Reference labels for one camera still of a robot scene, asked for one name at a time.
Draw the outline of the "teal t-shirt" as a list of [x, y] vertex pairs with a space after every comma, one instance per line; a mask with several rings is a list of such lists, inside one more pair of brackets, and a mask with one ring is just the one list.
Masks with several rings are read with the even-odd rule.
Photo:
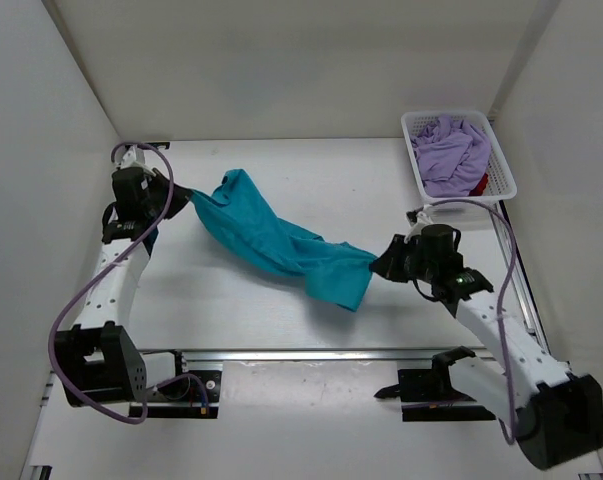
[[212, 238], [232, 254], [269, 274], [302, 279], [315, 300], [359, 309], [376, 256], [279, 217], [245, 170], [227, 171], [210, 195], [193, 190], [190, 202]]

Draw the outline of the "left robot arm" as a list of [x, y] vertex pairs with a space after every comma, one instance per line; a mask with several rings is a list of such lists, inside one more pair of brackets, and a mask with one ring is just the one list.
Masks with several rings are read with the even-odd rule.
[[158, 169], [118, 167], [112, 175], [115, 200], [102, 217], [102, 244], [90, 287], [74, 324], [56, 333], [54, 351], [74, 384], [65, 391], [78, 407], [86, 398], [99, 403], [140, 402], [157, 388], [167, 399], [187, 395], [191, 377], [176, 350], [144, 356], [127, 327], [138, 283], [150, 261], [158, 217], [170, 219], [188, 203], [190, 191]]

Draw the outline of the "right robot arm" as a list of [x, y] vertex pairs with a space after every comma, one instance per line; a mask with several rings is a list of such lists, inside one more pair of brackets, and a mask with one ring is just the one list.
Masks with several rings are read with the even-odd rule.
[[465, 266], [461, 233], [445, 224], [396, 235], [370, 269], [395, 283], [426, 283], [427, 300], [442, 304], [502, 367], [497, 372], [469, 348], [435, 355], [430, 387], [441, 399], [460, 395], [509, 426], [527, 460], [548, 470], [603, 447], [603, 392], [539, 345], [499, 302], [493, 285]]

